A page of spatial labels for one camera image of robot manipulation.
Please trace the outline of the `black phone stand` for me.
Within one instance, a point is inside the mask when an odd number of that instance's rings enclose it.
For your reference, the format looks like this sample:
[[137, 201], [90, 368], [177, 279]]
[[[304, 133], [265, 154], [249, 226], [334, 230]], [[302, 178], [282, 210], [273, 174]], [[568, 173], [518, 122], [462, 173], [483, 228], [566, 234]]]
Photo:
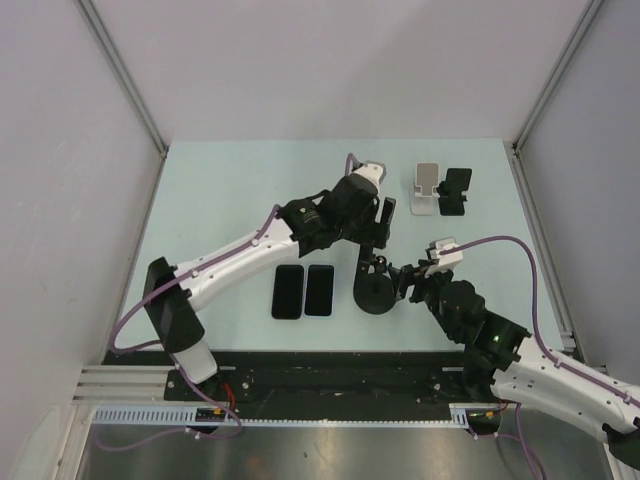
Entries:
[[473, 170], [470, 168], [449, 168], [445, 180], [436, 188], [441, 216], [464, 216]]

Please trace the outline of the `black phone light blue case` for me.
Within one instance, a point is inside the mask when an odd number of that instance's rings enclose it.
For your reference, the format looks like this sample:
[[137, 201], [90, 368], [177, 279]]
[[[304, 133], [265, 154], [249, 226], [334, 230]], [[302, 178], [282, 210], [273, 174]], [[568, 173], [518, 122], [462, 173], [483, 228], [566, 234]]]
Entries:
[[329, 317], [333, 313], [334, 274], [332, 265], [310, 265], [307, 271], [304, 314]]

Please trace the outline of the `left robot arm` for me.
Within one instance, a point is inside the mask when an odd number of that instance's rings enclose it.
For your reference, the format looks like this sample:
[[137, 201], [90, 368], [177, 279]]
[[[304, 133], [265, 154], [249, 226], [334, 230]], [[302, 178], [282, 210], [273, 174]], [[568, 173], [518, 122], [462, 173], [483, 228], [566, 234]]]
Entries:
[[221, 387], [198, 311], [262, 270], [340, 240], [383, 247], [389, 235], [375, 217], [384, 177], [382, 165], [365, 163], [330, 190], [274, 206], [259, 229], [213, 253], [177, 265], [165, 258], [149, 265], [143, 306], [191, 393], [207, 400]]

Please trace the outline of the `white phone stand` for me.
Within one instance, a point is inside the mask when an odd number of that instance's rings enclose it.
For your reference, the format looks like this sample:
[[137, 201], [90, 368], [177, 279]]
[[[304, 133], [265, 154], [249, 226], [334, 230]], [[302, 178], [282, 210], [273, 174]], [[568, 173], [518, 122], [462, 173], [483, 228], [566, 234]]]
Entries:
[[440, 184], [438, 163], [418, 163], [415, 167], [414, 184], [410, 199], [411, 213], [415, 216], [433, 216], [436, 213]]

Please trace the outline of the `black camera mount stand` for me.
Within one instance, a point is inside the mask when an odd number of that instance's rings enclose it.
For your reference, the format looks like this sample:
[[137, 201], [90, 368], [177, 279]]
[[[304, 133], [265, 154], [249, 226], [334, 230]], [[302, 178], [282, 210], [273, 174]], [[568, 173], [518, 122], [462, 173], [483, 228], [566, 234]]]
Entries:
[[356, 305], [370, 315], [382, 315], [396, 303], [396, 283], [384, 256], [365, 249], [360, 252], [353, 284]]

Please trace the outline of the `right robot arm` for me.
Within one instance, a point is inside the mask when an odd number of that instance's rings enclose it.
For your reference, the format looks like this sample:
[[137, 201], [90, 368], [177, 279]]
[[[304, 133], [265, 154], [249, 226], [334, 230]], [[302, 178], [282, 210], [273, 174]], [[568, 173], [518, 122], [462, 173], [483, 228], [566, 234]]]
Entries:
[[525, 327], [490, 311], [468, 281], [426, 263], [390, 270], [396, 299], [424, 304], [446, 337], [464, 348], [461, 388], [535, 408], [606, 444], [639, 467], [639, 388], [553, 350]]

